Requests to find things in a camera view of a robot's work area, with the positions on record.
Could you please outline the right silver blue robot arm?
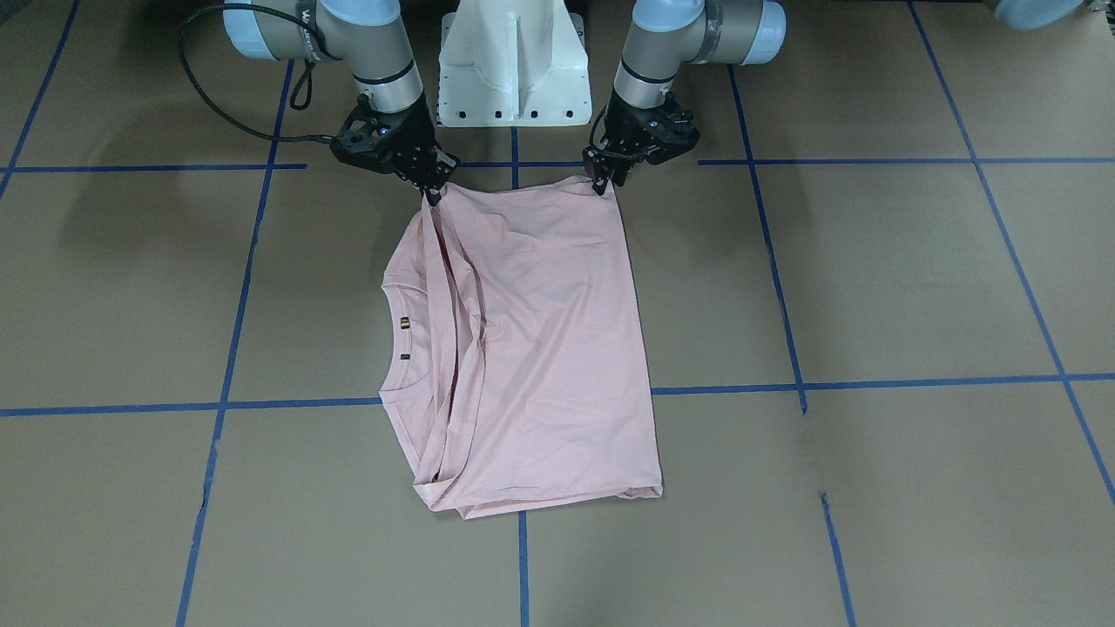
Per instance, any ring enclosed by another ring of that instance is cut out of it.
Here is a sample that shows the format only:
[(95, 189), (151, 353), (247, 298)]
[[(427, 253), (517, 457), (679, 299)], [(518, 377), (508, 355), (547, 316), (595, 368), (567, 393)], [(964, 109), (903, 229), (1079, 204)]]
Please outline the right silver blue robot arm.
[(334, 160), (403, 179), (430, 206), (459, 160), (442, 149), (421, 71), (398, 1), (226, 1), (216, 7), (227, 39), (248, 58), (345, 64), (355, 106), (339, 131), (302, 136)]

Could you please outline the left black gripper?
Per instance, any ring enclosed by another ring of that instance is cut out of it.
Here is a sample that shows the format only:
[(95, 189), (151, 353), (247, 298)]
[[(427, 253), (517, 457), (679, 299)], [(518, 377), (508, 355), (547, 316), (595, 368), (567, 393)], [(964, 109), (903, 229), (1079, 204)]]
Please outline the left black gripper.
[(626, 186), (638, 163), (661, 165), (689, 153), (700, 139), (694, 112), (683, 110), (670, 89), (665, 102), (646, 110), (612, 94), (592, 122), (583, 166), (592, 190), (602, 196), (610, 183)]

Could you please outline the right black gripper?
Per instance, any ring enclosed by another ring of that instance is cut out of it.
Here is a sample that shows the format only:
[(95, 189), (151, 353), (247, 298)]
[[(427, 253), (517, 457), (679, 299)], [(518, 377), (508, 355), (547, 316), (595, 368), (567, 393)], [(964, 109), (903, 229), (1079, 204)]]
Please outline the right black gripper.
[(443, 189), (460, 164), (436, 139), (425, 95), (392, 112), (379, 110), (367, 94), (358, 95), (329, 147), (340, 163), (395, 175), (421, 189), (430, 208), (442, 202)]

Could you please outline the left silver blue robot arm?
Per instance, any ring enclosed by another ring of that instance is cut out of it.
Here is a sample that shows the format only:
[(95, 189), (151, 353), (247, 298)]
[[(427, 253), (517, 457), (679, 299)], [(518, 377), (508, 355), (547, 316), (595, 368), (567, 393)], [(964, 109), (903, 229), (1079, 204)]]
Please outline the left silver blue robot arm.
[(1080, 1), (638, 1), (583, 155), (598, 190), (638, 163), (694, 149), (700, 131), (673, 96), (685, 64), (763, 67), (753, 167), (1111, 164), (1112, 125), (1074, 131), (1066, 80), (1040, 87), (1036, 31)]

